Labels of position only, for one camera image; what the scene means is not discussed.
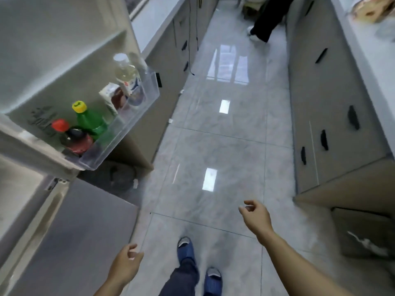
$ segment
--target hand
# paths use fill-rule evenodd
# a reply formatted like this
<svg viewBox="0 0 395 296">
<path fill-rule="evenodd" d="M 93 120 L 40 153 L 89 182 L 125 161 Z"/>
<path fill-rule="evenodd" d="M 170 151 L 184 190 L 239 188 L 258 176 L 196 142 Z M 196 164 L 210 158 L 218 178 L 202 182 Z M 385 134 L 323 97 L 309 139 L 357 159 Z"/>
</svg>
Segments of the hand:
<svg viewBox="0 0 395 296">
<path fill-rule="evenodd" d="M 245 200 L 244 203 L 246 207 L 239 207 L 244 223 L 257 236 L 258 241 L 264 244 L 266 236 L 274 233 L 269 211 L 257 200 Z"/>
<path fill-rule="evenodd" d="M 108 273 L 108 282 L 124 287 L 136 276 L 144 257 L 143 252 L 133 251 L 136 247 L 137 244 L 127 244 L 117 254 Z"/>
</svg>

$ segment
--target blue slipper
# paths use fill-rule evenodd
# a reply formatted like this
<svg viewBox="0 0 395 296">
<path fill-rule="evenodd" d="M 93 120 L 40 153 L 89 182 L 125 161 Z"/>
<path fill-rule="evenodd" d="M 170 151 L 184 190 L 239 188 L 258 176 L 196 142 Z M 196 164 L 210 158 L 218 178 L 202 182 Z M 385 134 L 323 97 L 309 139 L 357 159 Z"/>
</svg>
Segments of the blue slipper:
<svg viewBox="0 0 395 296">
<path fill-rule="evenodd" d="M 204 294 L 210 293 L 214 296 L 222 294 L 222 276 L 218 269 L 210 267 L 207 269 L 204 279 Z"/>
<path fill-rule="evenodd" d="M 181 261 L 186 258 L 192 259 L 193 262 L 196 264 L 194 246 L 192 245 L 190 238 L 183 237 L 178 241 L 177 256 L 178 256 L 178 261 L 180 262 L 180 264 L 181 264 Z"/>
</svg>

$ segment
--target person's left hand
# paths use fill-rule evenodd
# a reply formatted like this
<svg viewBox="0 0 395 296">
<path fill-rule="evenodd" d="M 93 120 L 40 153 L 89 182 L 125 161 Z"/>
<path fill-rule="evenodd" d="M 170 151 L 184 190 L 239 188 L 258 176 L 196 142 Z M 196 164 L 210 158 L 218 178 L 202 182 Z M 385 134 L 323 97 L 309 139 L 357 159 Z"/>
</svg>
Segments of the person's left hand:
<svg viewBox="0 0 395 296">
<path fill-rule="evenodd" d="M 137 244 L 127 244 L 117 254 L 108 273 L 108 282 L 126 286 L 136 276 L 144 257 L 143 252 L 133 251 L 136 247 Z"/>
</svg>

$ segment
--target black pants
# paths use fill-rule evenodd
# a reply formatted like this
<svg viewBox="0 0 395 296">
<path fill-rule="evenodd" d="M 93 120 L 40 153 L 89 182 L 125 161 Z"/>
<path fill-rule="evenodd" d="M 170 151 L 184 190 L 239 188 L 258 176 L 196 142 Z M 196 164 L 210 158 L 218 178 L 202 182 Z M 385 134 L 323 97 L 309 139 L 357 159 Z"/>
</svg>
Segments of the black pants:
<svg viewBox="0 0 395 296">
<path fill-rule="evenodd" d="M 195 286 L 199 282 L 199 272 L 195 262 L 183 259 L 181 266 L 175 268 L 170 279 L 165 283 L 159 296 L 195 296 Z"/>
<path fill-rule="evenodd" d="M 259 10 L 260 15 L 251 34 L 267 43 L 271 32 L 288 12 L 292 2 L 293 0 L 267 0 Z"/>
</svg>

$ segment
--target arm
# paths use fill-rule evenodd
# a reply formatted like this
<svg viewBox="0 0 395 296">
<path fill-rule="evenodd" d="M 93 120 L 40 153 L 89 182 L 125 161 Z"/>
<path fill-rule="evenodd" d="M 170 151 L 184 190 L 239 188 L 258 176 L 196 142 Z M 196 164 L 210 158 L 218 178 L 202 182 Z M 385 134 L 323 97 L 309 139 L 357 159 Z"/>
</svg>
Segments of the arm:
<svg viewBox="0 0 395 296">
<path fill-rule="evenodd" d="M 110 267 L 108 277 L 94 296 L 119 296 L 125 286 L 136 276 L 139 271 L 144 253 L 133 251 L 137 244 L 128 244 L 117 254 Z"/>
<path fill-rule="evenodd" d="M 266 207 L 256 200 L 246 200 L 239 211 L 246 226 L 266 247 L 272 263 L 290 296 L 352 296 L 278 236 L 271 225 Z"/>
</svg>

